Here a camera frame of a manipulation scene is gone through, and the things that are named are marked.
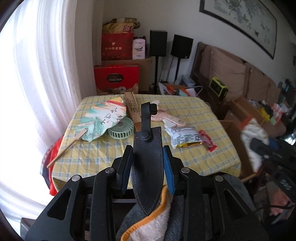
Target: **yellow plaid tablecloth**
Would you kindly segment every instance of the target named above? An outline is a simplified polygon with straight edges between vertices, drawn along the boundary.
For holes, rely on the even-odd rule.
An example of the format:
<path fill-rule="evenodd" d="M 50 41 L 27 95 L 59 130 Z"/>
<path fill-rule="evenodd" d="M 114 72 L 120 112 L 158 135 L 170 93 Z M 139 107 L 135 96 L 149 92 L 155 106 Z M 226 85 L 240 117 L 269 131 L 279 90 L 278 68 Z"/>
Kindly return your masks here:
<path fill-rule="evenodd" d="M 107 101 L 123 95 L 93 96 L 82 100 L 74 114 L 61 143 L 59 153 L 65 149 L 75 136 L 75 127 L 79 119 L 89 108 L 98 102 Z M 238 154 L 217 120 L 210 107 L 196 97 L 180 97 L 165 95 L 135 95 L 138 105 L 158 99 L 160 108 L 184 120 L 187 125 L 193 126 L 196 131 L 204 130 L 218 146 L 213 152 L 208 152 L 203 146 L 172 149 L 170 136 L 166 133 L 164 123 L 151 122 L 151 127 L 161 126 L 163 145 L 169 145 L 174 157 L 183 161 L 184 166 L 190 167 L 202 176 L 216 172 L 226 172 L 239 176 L 241 162 Z M 76 141 L 64 155 L 56 161 L 52 180 L 57 191 L 76 174 L 82 177 L 96 175 L 106 167 L 110 167 L 115 158 L 123 155 L 126 145 L 133 145 L 133 135 L 125 140 L 116 140 L 105 133 L 92 141 Z M 128 188 L 132 188 L 131 179 Z"/>

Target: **picture frame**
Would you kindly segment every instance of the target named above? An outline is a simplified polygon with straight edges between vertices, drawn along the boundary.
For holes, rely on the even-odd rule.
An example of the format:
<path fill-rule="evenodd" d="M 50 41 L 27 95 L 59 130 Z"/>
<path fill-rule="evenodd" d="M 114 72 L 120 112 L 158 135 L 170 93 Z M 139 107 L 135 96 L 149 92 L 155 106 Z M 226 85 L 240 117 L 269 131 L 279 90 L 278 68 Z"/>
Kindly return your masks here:
<path fill-rule="evenodd" d="M 277 20 L 260 0 L 200 0 L 200 12 L 240 31 L 274 59 Z"/>

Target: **red snack package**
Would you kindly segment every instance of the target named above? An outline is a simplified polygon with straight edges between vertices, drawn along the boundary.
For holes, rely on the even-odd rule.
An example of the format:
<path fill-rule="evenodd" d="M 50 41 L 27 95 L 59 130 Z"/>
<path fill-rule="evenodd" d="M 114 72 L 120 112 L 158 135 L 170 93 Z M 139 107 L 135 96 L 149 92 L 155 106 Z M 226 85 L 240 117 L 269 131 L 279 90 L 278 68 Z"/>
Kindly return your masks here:
<path fill-rule="evenodd" d="M 212 152 L 216 149 L 215 143 L 212 141 L 212 139 L 205 133 L 203 130 L 200 130 L 199 132 L 200 138 L 202 139 L 203 146 L 209 151 Z"/>

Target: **red gift bag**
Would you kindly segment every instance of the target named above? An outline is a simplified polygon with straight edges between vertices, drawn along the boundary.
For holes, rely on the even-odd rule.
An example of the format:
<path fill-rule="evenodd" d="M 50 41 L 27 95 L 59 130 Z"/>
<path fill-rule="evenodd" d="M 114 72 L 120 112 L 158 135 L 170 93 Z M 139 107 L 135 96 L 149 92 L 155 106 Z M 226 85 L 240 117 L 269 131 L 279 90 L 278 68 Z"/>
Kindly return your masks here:
<path fill-rule="evenodd" d="M 102 60 L 131 59 L 133 33 L 102 34 Z"/>
<path fill-rule="evenodd" d="M 139 66 L 137 64 L 95 66 L 94 78 L 96 87 L 100 91 L 124 93 L 139 82 Z"/>

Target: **green radio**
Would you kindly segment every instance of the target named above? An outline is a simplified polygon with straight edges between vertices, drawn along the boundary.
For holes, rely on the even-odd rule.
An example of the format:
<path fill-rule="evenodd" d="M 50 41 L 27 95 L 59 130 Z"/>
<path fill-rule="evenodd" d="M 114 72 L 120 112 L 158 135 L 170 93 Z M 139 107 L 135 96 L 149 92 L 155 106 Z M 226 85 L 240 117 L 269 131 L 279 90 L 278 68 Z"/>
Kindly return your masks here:
<path fill-rule="evenodd" d="M 218 80 L 217 77 L 211 79 L 209 87 L 220 98 L 224 98 L 228 93 L 228 87 Z"/>

